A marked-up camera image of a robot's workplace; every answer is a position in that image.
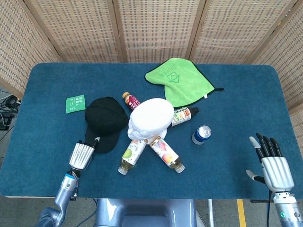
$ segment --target yellow floor line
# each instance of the yellow floor line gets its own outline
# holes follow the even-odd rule
[[[240,227],[246,227],[243,200],[237,200]]]

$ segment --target gray floor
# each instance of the gray floor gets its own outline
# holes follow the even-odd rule
[[[0,92],[0,98],[6,96],[7,93]],[[4,157],[13,129],[0,141],[0,157]],[[6,131],[0,131],[0,138],[4,136]],[[0,227],[34,226],[37,222],[39,213],[45,207],[53,207],[52,198],[5,198],[0,196]],[[94,212],[96,205],[92,199],[77,199],[70,202],[67,212],[65,227],[75,227],[91,213]],[[208,209],[207,201],[196,201],[196,208],[204,222],[208,225]],[[238,208],[236,200],[214,200],[214,224],[216,227],[239,227]],[[244,211],[246,217],[246,226],[248,227],[265,227],[266,226],[266,204],[250,203],[249,200],[244,201]],[[94,216],[81,227],[91,227],[94,223]],[[280,227],[278,216],[274,205],[271,206],[270,226]]]

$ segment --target robotic arm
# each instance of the robotic arm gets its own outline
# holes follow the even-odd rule
[[[265,183],[275,193],[274,204],[282,227],[303,227],[303,214],[294,195],[289,193],[294,187],[294,181],[286,158],[282,156],[274,138],[268,139],[259,133],[256,136],[261,145],[252,136],[250,141],[256,150],[264,177],[257,176],[250,170],[246,170],[247,175],[254,181]]]
[[[88,166],[99,141],[100,137],[95,138],[93,146],[82,144],[82,141],[76,143],[70,157],[71,169],[65,174],[54,200],[59,210],[45,208],[39,216],[36,227],[59,227],[63,224],[69,202],[77,198],[80,172]]]

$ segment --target wicker wall panel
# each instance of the wicker wall panel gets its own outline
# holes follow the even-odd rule
[[[303,157],[303,110],[290,115],[290,120]]]
[[[61,60],[21,4],[0,1],[0,83],[18,97],[33,66]]]
[[[65,61],[119,62],[106,0],[26,3]]]
[[[185,58],[199,0],[119,0],[129,62]]]
[[[195,63],[243,63],[290,0],[209,0]]]
[[[273,66],[280,77],[288,108],[303,103],[303,1],[254,61]]]

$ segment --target cap brim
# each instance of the cap brim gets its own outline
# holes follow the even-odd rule
[[[120,132],[116,132],[110,136],[100,136],[95,134],[89,127],[86,129],[85,133],[85,143],[88,145],[93,145],[95,138],[100,137],[100,142],[95,148],[96,153],[108,153],[115,148],[118,143]]]

